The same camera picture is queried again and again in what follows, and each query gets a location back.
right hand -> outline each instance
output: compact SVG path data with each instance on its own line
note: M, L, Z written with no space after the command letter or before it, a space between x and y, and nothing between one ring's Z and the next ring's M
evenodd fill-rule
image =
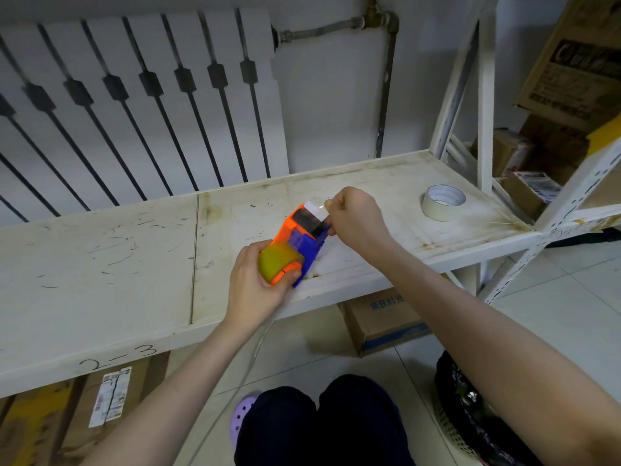
M394 242L375 199L361 189L346 186L324 206L330 213L329 235L338 235L365 260Z

masking tape roll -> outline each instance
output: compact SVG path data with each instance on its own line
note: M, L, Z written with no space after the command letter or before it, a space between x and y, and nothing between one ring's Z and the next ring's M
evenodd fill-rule
M460 207L466 202L466 195L446 184L430 186L420 206L423 213L434 220L449 222L460 215Z

tiled floor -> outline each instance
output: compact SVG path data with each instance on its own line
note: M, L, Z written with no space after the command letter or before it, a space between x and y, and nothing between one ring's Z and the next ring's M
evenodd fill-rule
M621 402L621 242L548 249L494 303L574 360ZM258 340L237 355L199 416L176 466L186 466L216 415L233 395ZM172 352L169 373L194 347ZM274 323L238 399L253 390L290 385L315 402L337 376L356 373L380 383L399 407L418 466L474 466L445 441L433 416L431 389L442 346L434 336L359 359L335 306ZM232 465L230 412L200 450L195 465Z

